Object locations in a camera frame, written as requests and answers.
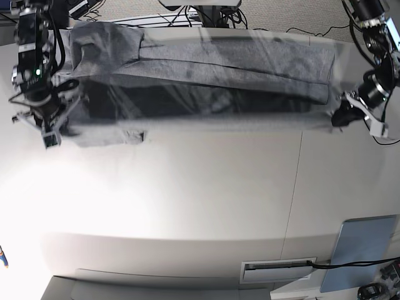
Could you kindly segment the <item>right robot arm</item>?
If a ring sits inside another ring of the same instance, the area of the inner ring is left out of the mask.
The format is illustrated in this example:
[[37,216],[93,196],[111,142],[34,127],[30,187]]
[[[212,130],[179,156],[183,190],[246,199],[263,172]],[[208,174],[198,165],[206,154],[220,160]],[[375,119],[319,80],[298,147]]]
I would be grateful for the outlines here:
[[79,86],[76,79],[55,85],[53,76],[62,69],[66,53],[59,28],[51,14],[52,1],[12,1],[11,14],[18,16],[16,44],[17,65],[12,85],[18,92],[11,104],[29,108],[13,119],[33,117],[33,128],[44,137],[56,136],[68,118],[68,103],[59,95]]

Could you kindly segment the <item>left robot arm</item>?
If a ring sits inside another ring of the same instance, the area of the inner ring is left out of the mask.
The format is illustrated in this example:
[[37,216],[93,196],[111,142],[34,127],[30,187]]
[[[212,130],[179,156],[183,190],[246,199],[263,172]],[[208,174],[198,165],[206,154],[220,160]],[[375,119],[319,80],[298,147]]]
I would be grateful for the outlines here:
[[342,6],[352,40],[372,69],[364,73],[357,89],[342,93],[331,124],[340,128],[368,118],[383,128],[388,103],[399,86],[398,30],[381,1],[343,1]]

